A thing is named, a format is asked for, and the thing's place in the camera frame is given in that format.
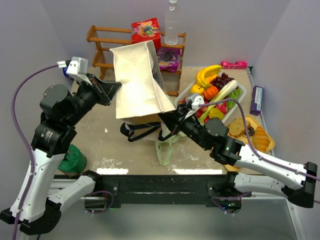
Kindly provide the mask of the light green plastic bag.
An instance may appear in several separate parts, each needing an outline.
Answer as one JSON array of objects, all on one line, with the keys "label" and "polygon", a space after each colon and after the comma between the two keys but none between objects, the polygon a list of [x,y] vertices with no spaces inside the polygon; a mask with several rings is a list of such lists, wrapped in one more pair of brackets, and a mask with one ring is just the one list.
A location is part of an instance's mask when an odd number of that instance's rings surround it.
[{"label": "light green plastic bag", "polygon": [[186,135],[182,132],[179,132],[176,135],[172,135],[169,138],[164,139],[167,135],[169,135],[170,130],[159,117],[158,119],[160,121],[160,132],[158,134],[158,139],[155,142],[155,149],[159,163],[162,166],[167,166],[170,163],[174,153],[174,144],[180,139],[186,137]]}]

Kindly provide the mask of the beige canvas tote bag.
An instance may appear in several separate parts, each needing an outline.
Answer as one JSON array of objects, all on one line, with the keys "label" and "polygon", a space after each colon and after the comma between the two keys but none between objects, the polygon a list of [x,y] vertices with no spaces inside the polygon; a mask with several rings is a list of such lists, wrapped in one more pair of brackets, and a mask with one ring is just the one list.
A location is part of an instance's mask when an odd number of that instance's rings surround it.
[{"label": "beige canvas tote bag", "polygon": [[163,126],[158,114],[172,111],[175,106],[166,94],[153,41],[115,47],[111,52],[115,80],[121,83],[115,96],[115,117],[126,124],[126,129],[146,124],[145,129],[134,133],[136,137],[151,130],[154,123],[155,132],[142,139],[156,141]]}]

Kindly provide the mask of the purple snack bag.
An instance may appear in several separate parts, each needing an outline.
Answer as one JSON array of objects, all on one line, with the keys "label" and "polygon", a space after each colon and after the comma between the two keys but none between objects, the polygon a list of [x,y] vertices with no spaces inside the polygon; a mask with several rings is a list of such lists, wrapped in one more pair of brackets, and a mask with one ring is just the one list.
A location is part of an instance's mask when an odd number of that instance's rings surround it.
[{"label": "purple snack bag", "polygon": [[158,66],[161,71],[175,73],[180,68],[181,50],[179,48],[162,47],[156,49]]}]

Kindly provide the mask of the red snack bag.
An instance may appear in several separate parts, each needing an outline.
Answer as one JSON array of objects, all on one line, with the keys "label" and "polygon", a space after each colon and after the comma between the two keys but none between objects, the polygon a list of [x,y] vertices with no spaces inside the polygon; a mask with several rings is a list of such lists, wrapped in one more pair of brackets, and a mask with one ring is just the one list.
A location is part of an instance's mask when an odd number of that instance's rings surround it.
[{"label": "red snack bag", "polygon": [[133,22],[131,28],[132,44],[153,41],[156,49],[161,47],[161,30],[156,17],[144,21]]}]

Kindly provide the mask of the clear plastic water bottle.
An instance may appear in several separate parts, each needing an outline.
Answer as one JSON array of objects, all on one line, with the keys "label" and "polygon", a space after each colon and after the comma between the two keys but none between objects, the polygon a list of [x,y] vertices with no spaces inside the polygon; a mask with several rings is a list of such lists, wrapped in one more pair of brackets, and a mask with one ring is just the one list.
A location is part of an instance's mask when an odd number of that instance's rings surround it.
[{"label": "clear plastic water bottle", "polygon": [[170,0],[165,11],[165,35],[164,42],[169,46],[174,46],[178,43],[179,37],[179,19],[180,12],[177,0]]}]

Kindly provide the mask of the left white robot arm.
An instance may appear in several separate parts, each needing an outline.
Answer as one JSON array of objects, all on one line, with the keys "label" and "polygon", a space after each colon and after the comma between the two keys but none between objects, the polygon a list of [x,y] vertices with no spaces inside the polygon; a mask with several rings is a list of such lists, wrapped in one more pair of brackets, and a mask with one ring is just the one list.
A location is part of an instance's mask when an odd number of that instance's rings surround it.
[{"label": "left white robot arm", "polygon": [[88,170],[63,190],[49,194],[56,170],[77,134],[76,124],[95,105],[109,106],[120,88],[119,82],[101,81],[87,74],[76,94],[62,84],[44,91],[40,124],[28,144],[28,171],[14,204],[0,214],[2,221],[14,225],[14,239],[49,233],[67,208],[98,188],[101,176]]}]

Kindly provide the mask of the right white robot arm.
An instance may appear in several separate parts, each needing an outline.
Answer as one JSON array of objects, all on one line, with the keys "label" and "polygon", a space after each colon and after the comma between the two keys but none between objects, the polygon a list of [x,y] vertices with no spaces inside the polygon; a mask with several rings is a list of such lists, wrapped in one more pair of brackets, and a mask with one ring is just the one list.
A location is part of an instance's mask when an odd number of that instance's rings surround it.
[{"label": "right white robot arm", "polygon": [[240,193],[260,192],[286,198],[292,204],[313,208],[318,166],[312,162],[298,164],[285,161],[254,149],[251,142],[244,142],[228,135],[229,128],[219,118],[202,125],[189,115],[188,104],[176,110],[159,113],[172,135],[184,133],[222,165],[251,169],[259,175],[233,173],[228,187]]}]

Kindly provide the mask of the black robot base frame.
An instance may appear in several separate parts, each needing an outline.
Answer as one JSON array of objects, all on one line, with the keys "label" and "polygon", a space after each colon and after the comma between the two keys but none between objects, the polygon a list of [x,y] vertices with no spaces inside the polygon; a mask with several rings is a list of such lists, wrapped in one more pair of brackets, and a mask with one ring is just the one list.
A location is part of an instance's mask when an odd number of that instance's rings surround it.
[{"label": "black robot base frame", "polygon": [[86,171],[96,181],[86,196],[100,197],[102,203],[87,210],[120,208],[122,205],[205,205],[228,213],[241,209],[241,199],[250,192],[235,189],[236,174],[218,175],[98,175]]}]

